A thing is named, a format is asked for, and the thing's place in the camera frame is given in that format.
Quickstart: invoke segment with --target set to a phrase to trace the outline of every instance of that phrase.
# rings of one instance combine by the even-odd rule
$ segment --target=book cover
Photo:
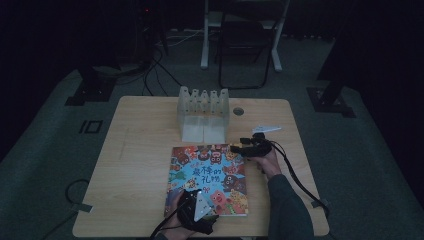
[[[212,214],[245,216],[248,213],[244,159],[228,144],[174,147],[168,178],[165,214],[173,194],[200,189],[214,208]]]

